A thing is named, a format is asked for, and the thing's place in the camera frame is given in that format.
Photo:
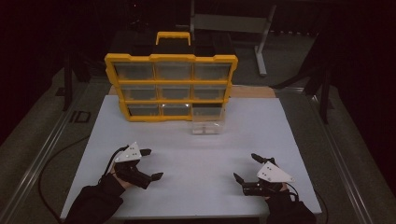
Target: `yellow storage organizer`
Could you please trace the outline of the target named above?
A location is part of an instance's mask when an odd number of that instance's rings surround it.
[[[105,62],[125,118],[164,121],[222,116],[238,59],[226,34],[121,32]]]

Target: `carrying handle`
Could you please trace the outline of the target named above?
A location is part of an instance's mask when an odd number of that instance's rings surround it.
[[[189,46],[191,45],[191,38],[189,32],[158,32],[157,33],[157,41],[155,45],[158,45],[161,38],[183,38],[188,39]]]

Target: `transparent plastic box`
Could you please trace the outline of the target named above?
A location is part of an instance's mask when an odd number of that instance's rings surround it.
[[[156,104],[127,105],[131,116],[159,116],[160,110]]]
[[[192,107],[192,134],[223,132],[225,110],[222,107]]]
[[[224,98],[226,85],[193,85],[194,100],[221,100]]]
[[[191,85],[158,85],[160,97],[166,100],[188,100]]]
[[[155,71],[157,79],[187,80],[191,78],[192,63],[157,62]]]
[[[155,85],[121,85],[125,100],[156,100]]]
[[[119,79],[154,79],[152,63],[114,63]]]
[[[162,105],[164,116],[188,116],[190,114],[190,104],[166,104]]]
[[[195,63],[194,79],[226,80],[230,73],[230,63]]]

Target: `black sleeve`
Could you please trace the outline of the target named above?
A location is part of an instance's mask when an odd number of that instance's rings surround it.
[[[123,203],[125,189],[117,179],[107,174],[100,184],[81,190],[67,214],[66,224],[102,224],[109,220]]]
[[[276,194],[266,200],[270,209],[267,224],[315,224],[317,218],[303,202],[293,202],[289,194]]]

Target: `white tabletop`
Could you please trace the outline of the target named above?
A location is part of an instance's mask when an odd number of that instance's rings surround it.
[[[256,153],[274,157],[296,182],[300,199],[313,212],[320,206],[278,99],[232,98],[223,133],[191,134],[188,121],[128,122],[118,96],[106,96],[64,205],[65,218],[84,186],[96,185],[111,155],[137,142],[151,148],[138,164],[147,175],[164,172],[148,189],[131,188],[114,218],[258,217],[269,214],[261,197],[245,196],[233,173],[257,181]]]

